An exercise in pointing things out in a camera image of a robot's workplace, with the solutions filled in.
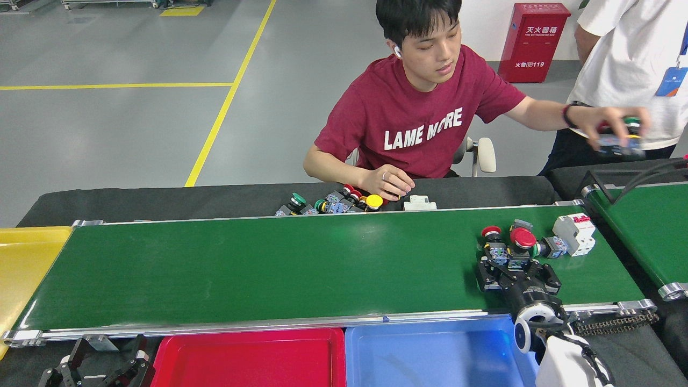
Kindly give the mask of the seated person's right hand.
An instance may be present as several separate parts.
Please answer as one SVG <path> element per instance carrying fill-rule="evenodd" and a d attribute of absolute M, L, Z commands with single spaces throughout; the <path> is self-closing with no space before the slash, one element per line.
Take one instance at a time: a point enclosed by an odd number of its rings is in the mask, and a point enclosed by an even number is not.
<path fill-rule="evenodd" d="M 384 164 L 374 170 L 355 168 L 354 182 L 369 194 L 389 201 L 398 201 L 415 188 L 415 181 L 402 169 Z"/>

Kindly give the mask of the seated person's left hand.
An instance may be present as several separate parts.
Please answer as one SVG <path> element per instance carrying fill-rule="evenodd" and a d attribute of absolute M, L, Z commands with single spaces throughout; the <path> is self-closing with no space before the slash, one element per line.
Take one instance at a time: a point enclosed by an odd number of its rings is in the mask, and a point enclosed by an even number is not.
<path fill-rule="evenodd" d="M 624 118 L 639 118 L 640 135 L 645 135 L 646 130 L 649 130 L 652 125 L 651 115 L 644 107 L 582 107 L 576 105 L 568 108 L 566 117 L 587 135 L 587 142 L 594 151 L 598 151 L 600 147 L 597 128 L 602 123 L 611 127 L 618 145 L 621 147 L 626 147 L 629 142 L 629 132 Z"/>

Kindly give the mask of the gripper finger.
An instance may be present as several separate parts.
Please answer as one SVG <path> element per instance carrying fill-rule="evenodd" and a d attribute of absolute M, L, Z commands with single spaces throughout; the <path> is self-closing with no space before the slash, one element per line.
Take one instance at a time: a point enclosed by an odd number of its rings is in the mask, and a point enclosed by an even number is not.
<path fill-rule="evenodd" d="M 147 338 L 137 335 L 132 343 L 130 360 L 105 378 L 105 386 L 150 386 L 152 364 L 145 352 Z"/>
<path fill-rule="evenodd" d="M 501 291 L 510 288 L 518 279 L 516 272 L 510 270 L 511 258 L 504 243 L 486 243 L 484 256 L 478 260 L 478 279 L 482 291 Z"/>
<path fill-rule="evenodd" d="M 39 386 L 84 386 L 83 377 L 78 369 L 83 365 L 88 348 L 88 338 L 79 338 L 71 353 L 63 358 L 56 368 L 47 368 L 42 372 Z"/>
<path fill-rule="evenodd" d="M 548 263 L 541 263 L 536 259 L 528 260 L 525 266 L 526 279 L 545 289 L 549 294 L 557 296 L 561 288 L 561 281 Z"/>

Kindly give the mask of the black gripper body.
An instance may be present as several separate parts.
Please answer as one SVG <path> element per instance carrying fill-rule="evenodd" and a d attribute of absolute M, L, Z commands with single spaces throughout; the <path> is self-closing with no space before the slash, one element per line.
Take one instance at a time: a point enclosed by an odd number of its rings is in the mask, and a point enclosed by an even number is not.
<path fill-rule="evenodd" d="M 505 290 L 513 319 L 558 319 L 561 301 L 537 279 L 522 279 Z"/>

